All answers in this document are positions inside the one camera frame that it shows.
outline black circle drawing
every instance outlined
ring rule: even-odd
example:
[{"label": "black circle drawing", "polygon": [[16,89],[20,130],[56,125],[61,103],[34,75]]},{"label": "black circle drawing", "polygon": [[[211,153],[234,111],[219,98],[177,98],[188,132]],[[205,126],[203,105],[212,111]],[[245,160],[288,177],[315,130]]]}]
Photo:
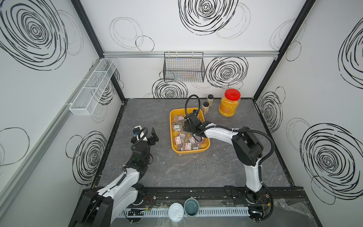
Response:
[{"label": "black circle drawing", "polygon": [[299,41],[293,41],[286,51],[286,60],[294,61],[301,53],[301,43]]},{"label": "black circle drawing", "polygon": [[[300,156],[322,202],[333,204],[332,196],[352,200],[363,195],[363,144],[346,129],[331,123],[310,127],[301,139]],[[330,195],[328,200],[316,193],[318,188]]]},{"label": "black circle drawing", "polygon": [[237,6],[235,14],[225,26],[216,31],[216,34],[220,38],[233,39],[238,37],[246,31],[251,22],[249,8],[243,3],[234,2],[233,4]]},{"label": "black circle drawing", "polygon": [[198,82],[191,82],[190,83],[193,87],[197,89],[207,89],[210,88],[212,85],[209,83],[198,83]]},{"label": "black circle drawing", "polygon": [[338,68],[342,78],[363,89],[363,18],[354,26],[339,50]]},{"label": "black circle drawing", "polygon": [[207,66],[208,83],[217,88],[241,87],[246,77],[248,62],[242,57],[216,57]]},{"label": "black circle drawing", "polygon": [[154,49],[154,41],[143,35],[139,23],[132,18],[118,17],[113,19],[109,30],[112,40],[123,48],[137,48],[140,51],[152,51]]},{"label": "black circle drawing", "polygon": [[3,0],[0,47],[35,70],[59,68],[68,48],[64,24],[49,0]]},{"label": "black circle drawing", "polygon": [[144,95],[143,98],[154,98],[154,95],[152,94],[152,92],[147,93],[146,95]]},{"label": "black circle drawing", "polygon": [[109,29],[112,40],[117,45],[126,49],[136,49],[135,40],[137,37],[142,36],[142,30],[139,23],[129,17],[118,17],[113,19]]},{"label": "black circle drawing", "polygon": [[12,127],[0,130],[0,174],[3,166],[22,160],[28,150],[29,136],[24,129]]},{"label": "black circle drawing", "polygon": [[[117,82],[118,82],[118,84],[120,85],[120,88],[121,88],[121,89],[123,89],[123,87],[125,87],[125,84],[122,82],[122,80],[120,80],[120,73],[119,73],[119,71],[118,71],[117,69],[115,69],[115,71],[114,71],[113,75],[115,76],[116,81],[117,81]],[[108,85],[108,86],[112,86],[112,87],[113,87],[113,89],[112,89],[113,93],[114,93],[114,94],[117,94],[117,91],[116,91],[116,89],[115,89],[115,87],[113,86],[113,84],[112,84],[112,82],[111,82],[111,81],[109,82],[109,85]]]},{"label": "black circle drawing", "polygon": [[276,97],[278,97],[278,99],[275,99],[275,101],[279,104],[283,103],[285,101],[285,98],[286,98],[286,92],[285,92],[285,89],[281,86],[277,87],[275,89],[275,94],[276,94]]},{"label": "black circle drawing", "polygon": [[223,28],[236,10],[236,0],[179,0],[184,27],[197,35],[209,35]]},{"label": "black circle drawing", "polygon": [[148,36],[138,36],[135,40],[135,45],[139,51],[152,51],[155,47],[154,41]]},{"label": "black circle drawing", "polygon": [[309,123],[306,120],[298,117],[289,120],[289,122],[286,124],[287,140],[295,150],[300,151],[300,144],[302,144],[301,138],[303,137],[304,133],[309,130],[309,128]]},{"label": "black circle drawing", "polygon": [[[285,21],[279,27],[277,27],[276,30],[272,33],[272,35],[270,37],[270,42],[269,42],[270,47],[272,49],[280,50],[281,45],[284,42],[284,40],[285,40],[287,34],[289,33],[290,28],[294,24],[295,20],[296,20],[296,18]],[[292,42],[289,46],[290,50],[294,49],[298,45],[297,43],[293,43],[293,42],[294,41],[300,42],[302,36],[305,33],[305,29],[306,29],[306,21],[304,21],[301,24],[299,31],[296,33],[294,39],[292,40]]]},{"label": "black circle drawing", "polygon": [[266,92],[258,105],[269,130],[273,133],[282,122],[282,105],[279,96],[274,92]]},{"label": "black circle drawing", "polygon": [[97,105],[91,115],[92,120],[96,123],[101,123],[106,119],[107,111],[108,111],[107,105]]},{"label": "black circle drawing", "polygon": [[183,82],[173,79],[164,82],[162,78],[152,85],[152,95],[154,98],[187,98],[188,88]]},{"label": "black circle drawing", "polygon": [[90,185],[96,174],[107,140],[99,131],[92,131],[81,139],[80,135],[72,136],[66,144],[66,156],[72,158],[72,171],[74,179],[80,185]]},{"label": "black circle drawing", "polygon": [[70,13],[64,10],[57,10],[57,12],[62,19],[67,32],[67,53],[70,55],[77,55],[81,53],[83,50],[82,26],[79,25],[77,20]]},{"label": "black circle drawing", "polygon": [[111,103],[115,93],[113,92],[113,85],[111,80],[108,80],[102,76],[97,77],[98,89],[96,91],[91,90],[93,98],[101,105],[108,105]]}]

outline red lid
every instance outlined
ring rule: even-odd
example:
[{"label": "red lid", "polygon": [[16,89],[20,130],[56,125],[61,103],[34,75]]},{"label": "red lid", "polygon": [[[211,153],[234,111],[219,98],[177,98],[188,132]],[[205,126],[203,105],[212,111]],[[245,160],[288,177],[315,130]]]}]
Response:
[{"label": "red lid", "polygon": [[241,98],[241,93],[239,91],[237,91],[236,89],[228,89],[226,90],[226,92],[224,93],[224,96],[231,101],[237,101]]}]

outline robotic arm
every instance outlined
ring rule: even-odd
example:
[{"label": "robotic arm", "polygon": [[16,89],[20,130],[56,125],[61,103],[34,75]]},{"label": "robotic arm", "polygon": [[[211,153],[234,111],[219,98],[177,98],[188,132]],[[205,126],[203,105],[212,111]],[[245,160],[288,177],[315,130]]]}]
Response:
[{"label": "robotic arm", "polygon": [[[273,210],[273,201],[267,186],[262,182],[261,163],[267,159],[274,151],[273,140],[263,132],[251,130],[248,127],[241,129],[230,129],[218,126],[211,122],[201,122],[198,119],[200,110],[193,110],[187,113],[187,103],[185,104],[186,121],[184,131],[190,132],[193,136],[214,138],[234,146],[238,159],[244,164],[246,172],[246,187],[244,191],[245,199],[250,204],[256,204],[262,196],[270,198],[271,208],[268,215],[262,211],[252,211],[251,216],[258,220],[267,219]],[[87,226],[110,226],[112,221],[120,215],[130,204],[139,205],[144,197],[143,185],[138,181],[144,176],[148,164],[150,163],[150,147],[159,141],[154,128],[152,136],[146,138],[147,128],[137,126],[133,129],[134,137],[131,139],[132,155],[127,164],[122,168],[123,173],[106,187],[95,191],[88,191],[77,206],[69,227]],[[262,134],[271,143],[270,152],[262,157],[263,146],[255,136],[255,133]]]}]

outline black wire basket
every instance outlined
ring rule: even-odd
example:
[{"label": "black wire basket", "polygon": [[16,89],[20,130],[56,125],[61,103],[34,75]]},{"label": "black wire basket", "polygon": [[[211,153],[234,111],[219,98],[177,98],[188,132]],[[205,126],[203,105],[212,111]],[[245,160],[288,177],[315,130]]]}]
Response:
[{"label": "black wire basket", "polygon": [[164,81],[204,81],[203,52],[164,52]]}]

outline white wire basket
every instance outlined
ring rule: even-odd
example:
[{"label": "white wire basket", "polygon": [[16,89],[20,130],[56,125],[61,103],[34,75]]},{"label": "white wire basket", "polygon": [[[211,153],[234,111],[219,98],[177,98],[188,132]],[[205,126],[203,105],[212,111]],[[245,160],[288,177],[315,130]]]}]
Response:
[{"label": "white wire basket", "polygon": [[117,66],[114,58],[97,60],[95,64],[96,68],[69,107],[74,115],[93,114]]}]

